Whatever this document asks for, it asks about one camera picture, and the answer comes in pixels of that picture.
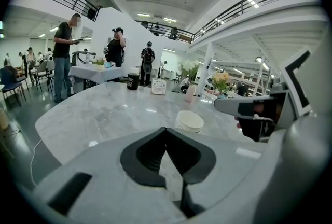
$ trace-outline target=black cap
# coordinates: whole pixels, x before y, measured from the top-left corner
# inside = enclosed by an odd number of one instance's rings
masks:
[[[115,32],[119,32],[119,31],[121,31],[121,33],[123,34],[123,29],[120,28],[120,27],[117,27],[117,28],[115,29]]]

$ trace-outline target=person wearing backpack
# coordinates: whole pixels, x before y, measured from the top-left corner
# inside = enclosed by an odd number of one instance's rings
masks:
[[[147,47],[141,52],[142,65],[141,65],[141,86],[148,87],[150,84],[150,75],[152,70],[152,62],[155,59],[155,52],[151,49],[152,42],[148,42]]]
[[[126,40],[123,38],[123,29],[118,27],[114,30],[114,39],[109,42],[107,61],[114,62],[116,67],[121,67],[124,61]],[[120,82],[120,78],[113,79],[114,82]]]

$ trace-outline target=white lid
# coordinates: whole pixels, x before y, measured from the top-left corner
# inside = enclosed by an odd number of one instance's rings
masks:
[[[134,68],[134,67],[131,67],[129,69],[129,73],[130,74],[139,74],[140,73],[140,70],[138,68]]]
[[[204,121],[192,111],[182,110],[177,114],[176,121],[178,125],[186,131],[198,133],[204,126]]]

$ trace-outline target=gray green floor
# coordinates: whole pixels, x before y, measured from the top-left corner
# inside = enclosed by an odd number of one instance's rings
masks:
[[[175,87],[179,89],[178,86],[179,83],[175,85],[173,81],[168,80],[167,91],[171,92]],[[0,132],[0,150],[12,171],[14,179],[30,190],[34,188],[31,180],[30,162],[33,156],[33,148],[40,141],[35,129],[35,122],[56,105],[53,102],[52,94],[47,91],[46,83],[42,83],[41,87],[42,92],[40,89],[37,90],[35,86],[30,87],[30,92],[25,90],[27,101],[20,97],[21,106],[18,105],[14,96],[10,96],[12,108],[2,100],[3,98],[0,95],[1,107],[5,109],[10,118],[9,128]],[[31,167],[36,184],[60,165],[45,144],[41,142],[36,147]]]

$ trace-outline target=table with tablecloth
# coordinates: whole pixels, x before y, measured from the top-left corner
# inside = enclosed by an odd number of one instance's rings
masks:
[[[71,67],[68,76],[71,79],[74,92],[78,93],[86,88],[86,80],[102,84],[122,77],[123,69],[121,67],[111,67],[98,70],[95,65],[76,65]]]

